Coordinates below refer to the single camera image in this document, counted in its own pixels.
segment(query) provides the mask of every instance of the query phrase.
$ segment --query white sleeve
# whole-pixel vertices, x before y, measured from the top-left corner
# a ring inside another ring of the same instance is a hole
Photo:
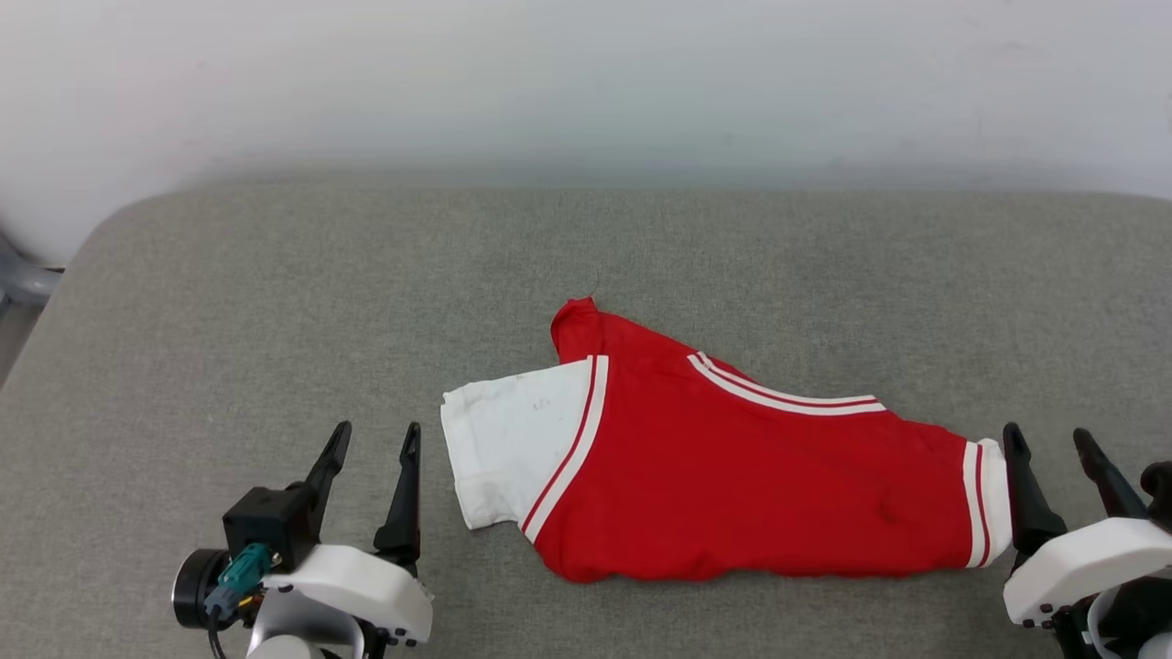
[[[443,395],[440,419],[469,529],[498,522],[524,528],[582,426],[595,359]]]

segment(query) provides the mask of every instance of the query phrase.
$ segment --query red and white garment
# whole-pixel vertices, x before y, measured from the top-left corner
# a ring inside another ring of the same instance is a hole
[[[572,300],[560,366],[444,394],[469,529],[515,522],[573,582],[907,575],[1009,544],[1006,466],[873,396],[776,392]]]

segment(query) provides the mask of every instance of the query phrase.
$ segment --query gray fabric surface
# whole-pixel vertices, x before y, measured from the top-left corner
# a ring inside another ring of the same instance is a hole
[[[597,287],[601,308],[783,390],[872,393],[973,439],[1015,420],[1082,525],[1102,512],[1076,426],[1133,481],[1172,457],[1170,220],[1167,203],[1113,196],[273,186],[141,203],[76,258],[0,394],[0,653],[207,657],[171,617],[176,569],[349,419],[323,535],[359,546],[423,423],[436,600],[420,657],[1057,657],[1006,618],[1009,556],[908,579],[565,583],[516,528],[463,526],[441,393],[554,364],[552,314]]]

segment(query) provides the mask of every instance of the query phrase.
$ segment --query black cable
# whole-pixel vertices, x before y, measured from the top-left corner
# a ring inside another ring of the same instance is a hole
[[[227,659],[224,655],[224,647],[219,644],[219,606],[212,606],[212,612],[207,616],[207,645],[212,647],[212,657]]]

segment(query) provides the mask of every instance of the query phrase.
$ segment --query robotic arm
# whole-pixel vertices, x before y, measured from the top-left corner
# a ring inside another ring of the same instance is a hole
[[[1074,440],[1108,518],[1068,531],[1042,496],[1021,429],[1006,426],[1017,550],[1002,591],[1009,619],[1052,630],[1067,659],[1172,657],[1172,462],[1144,470],[1145,507],[1089,432]]]
[[[224,515],[227,550],[199,549],[183,563],[171,593],[176,619],[206,630],[218,659],[225,657],[218,632],[237,621],[252,630],[248,659],[336,657],[318,647],[325,644],[349,646],[353,659],[382,659],[388,646],[427,643],[431,595],[415,566],[420,424],[403,440],[402,471],[373,553],[320,539],[349,441],[343,421],[305,481],[253,488]]]

